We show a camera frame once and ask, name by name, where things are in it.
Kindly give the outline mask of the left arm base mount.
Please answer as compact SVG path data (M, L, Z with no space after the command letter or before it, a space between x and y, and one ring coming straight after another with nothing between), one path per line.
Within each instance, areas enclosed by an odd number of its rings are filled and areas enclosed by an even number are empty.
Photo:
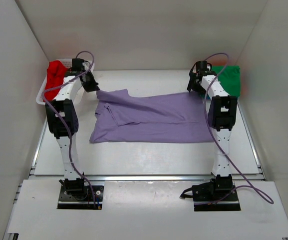
M91 187L84 179L59 180L61 184L57 209L59 210L102 210L104 185Z

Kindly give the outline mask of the red t-shirt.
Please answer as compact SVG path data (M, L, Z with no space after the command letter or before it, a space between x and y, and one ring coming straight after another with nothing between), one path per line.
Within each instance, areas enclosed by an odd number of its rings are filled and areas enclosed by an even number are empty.
M49 66L46 71L47 76L45 90L62 85L67 70L68 68L66 68L61 61L56 60L49 62ZM54 89L46 92L44 96L48 101L52 101L57 96L59 91L60 89Z

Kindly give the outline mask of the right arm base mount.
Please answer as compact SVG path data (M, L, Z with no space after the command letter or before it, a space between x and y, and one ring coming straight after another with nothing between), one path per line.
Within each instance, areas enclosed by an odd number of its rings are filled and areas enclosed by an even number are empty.
M184 190L181 199L192 199L195 212L240 211L240 202L231 176L216 177Z

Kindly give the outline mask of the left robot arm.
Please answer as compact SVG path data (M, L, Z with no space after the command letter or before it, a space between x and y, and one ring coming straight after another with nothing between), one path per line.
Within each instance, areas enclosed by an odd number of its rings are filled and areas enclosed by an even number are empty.
M49 131L56 138L61 151L64 165L64 180L61 184L65 186L72 183L70 191L77 199L88 195L88 186L78 166L76 134L79 122L73 101L80 89L88 93L99 90L92 67L92 63L77 57L71 60L69 67L61 61L51 61L41 93Z

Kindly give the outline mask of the green folded t-shirt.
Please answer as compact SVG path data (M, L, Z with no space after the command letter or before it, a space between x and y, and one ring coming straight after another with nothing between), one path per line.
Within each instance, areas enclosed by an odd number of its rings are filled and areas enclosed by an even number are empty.
M218 80L221 82L223 89L230 95L239 97L241 94L240 67L229 65L219 75Z

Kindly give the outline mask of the purple t-shirt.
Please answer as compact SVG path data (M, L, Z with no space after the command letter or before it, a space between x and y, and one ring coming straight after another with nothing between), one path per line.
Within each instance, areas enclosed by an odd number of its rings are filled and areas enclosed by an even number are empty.
M91 143L211 143L202 98L195 92L148 97L98 91Z

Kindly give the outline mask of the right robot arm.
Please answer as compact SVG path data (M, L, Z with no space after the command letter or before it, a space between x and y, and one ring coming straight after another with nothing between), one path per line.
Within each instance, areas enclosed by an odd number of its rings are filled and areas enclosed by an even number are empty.
M232 128L236 123L237 97L229 95L212 71L212 65L206 60L196 62L189 71L187 91L195 91L210 99L210 106L205 108L206 123L217 146L211 175L215 179L232 177L229 143Z

